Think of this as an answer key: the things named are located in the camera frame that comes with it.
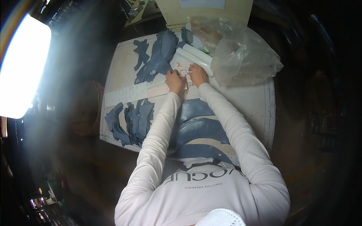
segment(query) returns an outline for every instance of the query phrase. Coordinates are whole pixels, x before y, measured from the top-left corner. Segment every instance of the plastic bag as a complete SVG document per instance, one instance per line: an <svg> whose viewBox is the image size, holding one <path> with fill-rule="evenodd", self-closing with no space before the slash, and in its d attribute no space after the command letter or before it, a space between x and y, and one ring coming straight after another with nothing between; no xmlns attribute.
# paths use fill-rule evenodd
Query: plastic bag
<svg viewBox="0 0 362 226"><path fill-rule="evenodd" d="M190 24L194 35L212 54L211 70L220 87L261 83L283 68L279 55L240 22L192 17Z"/></svg>

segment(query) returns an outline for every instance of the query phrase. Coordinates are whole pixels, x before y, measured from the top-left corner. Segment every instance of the white long-sleeve shirt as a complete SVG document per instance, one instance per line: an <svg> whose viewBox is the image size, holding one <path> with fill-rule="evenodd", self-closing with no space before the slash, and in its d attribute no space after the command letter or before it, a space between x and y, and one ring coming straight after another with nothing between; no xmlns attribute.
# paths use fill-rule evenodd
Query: white long-sleeve shirt
<svg viewBox="0 0 362 226"><path fill-rule="evenodd" d="M194 225L217 208L237 212L248 226L281 225L285 221L289 193L265 147L243 115L221 94L207 83L200 85L199 92L224 128L242 173L204 165L174 173L160 184L181 105L175 93L168 93L115 208L117 226Z"/></svg>

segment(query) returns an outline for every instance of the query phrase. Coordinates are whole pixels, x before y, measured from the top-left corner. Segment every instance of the white paper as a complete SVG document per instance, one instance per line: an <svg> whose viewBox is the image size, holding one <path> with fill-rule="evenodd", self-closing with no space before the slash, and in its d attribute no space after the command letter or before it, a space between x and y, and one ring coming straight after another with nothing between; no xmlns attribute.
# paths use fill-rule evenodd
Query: white paper
<svg viewBox="0 0 362 226"><path fill-rule="evenodd" d="M225 0L179 0L181 8L225 8Z"/></svg>
<svg viewBox="0 0 362 226"><path fill-rule="evenodd" d="M144 98L147 98L146 82L106 93L104 95L104 102L105 107L111 107L117 105L120 102L126 104L128 102L137 101Z"/></svg>

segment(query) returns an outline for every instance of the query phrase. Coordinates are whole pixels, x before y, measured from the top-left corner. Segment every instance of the fluorescent light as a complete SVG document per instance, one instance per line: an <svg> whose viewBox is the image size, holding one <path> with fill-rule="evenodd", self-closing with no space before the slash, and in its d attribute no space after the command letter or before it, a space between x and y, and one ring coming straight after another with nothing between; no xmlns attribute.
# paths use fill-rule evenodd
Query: fluorescent light
<svg viewBox="0 0 362 226"><path fill-rule="evenodd" d="M5 53L0 71L0 115L23 117L34 98L50 45L48 26L27 14Z"/></svg>

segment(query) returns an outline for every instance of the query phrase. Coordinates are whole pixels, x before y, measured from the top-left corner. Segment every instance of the hand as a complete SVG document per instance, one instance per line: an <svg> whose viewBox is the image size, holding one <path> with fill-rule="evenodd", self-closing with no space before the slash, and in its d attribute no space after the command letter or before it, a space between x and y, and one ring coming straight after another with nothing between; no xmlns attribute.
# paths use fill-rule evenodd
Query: hand
<svg viewBox="0 0 362 226"><path fill-rule="evenodd" d="M166 74L165 83L170 88L170 92L176 93L178 95L185 87L186 77L180 78L177 75L176 70L169 70Z"/></svg>
<svg viewBox="0 0 362 226"><path fill-rule="evenodd" d="M207 82L206 73L198 64L191 65L189 71L191 71L188 73L191 77L191 81L197 88L199 88L201 84Z"/></svg>

